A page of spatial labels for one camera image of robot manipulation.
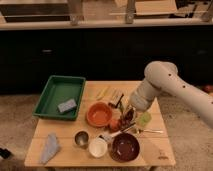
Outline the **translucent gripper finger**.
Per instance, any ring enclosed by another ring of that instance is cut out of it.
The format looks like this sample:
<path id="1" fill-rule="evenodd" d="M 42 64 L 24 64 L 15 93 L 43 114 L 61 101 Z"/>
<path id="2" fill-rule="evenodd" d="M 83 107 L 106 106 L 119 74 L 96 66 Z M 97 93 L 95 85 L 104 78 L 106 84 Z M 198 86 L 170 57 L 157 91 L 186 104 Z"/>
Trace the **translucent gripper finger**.
<path id="1" fill-rule="evenodd" d="M 129 110 L 128 114 L 129 114 L 129 120 L 130 120 L 131 122 L 133 122 L 133 121 L 136 119 L 136 117 L 137 117 L 137 112 L 136 112 L 136 109 L 135 109 L 134 107 L 132 107 L 132 108 Z"/>

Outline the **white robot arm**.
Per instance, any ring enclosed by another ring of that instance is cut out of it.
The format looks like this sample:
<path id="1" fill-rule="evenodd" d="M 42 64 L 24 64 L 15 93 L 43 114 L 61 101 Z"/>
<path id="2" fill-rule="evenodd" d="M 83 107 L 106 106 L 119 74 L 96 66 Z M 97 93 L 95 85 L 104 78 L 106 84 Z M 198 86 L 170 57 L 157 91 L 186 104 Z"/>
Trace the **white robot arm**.
<path id="1" fill-rule="evenodd" d="M 188 84 L 178 76 L 174 63 L 152 61 L 144 70 L 144 79 L 131 93 L 129 103 L 145 112 L 161 91 L 176 96 L 213 129 L 213 97 Z"/>

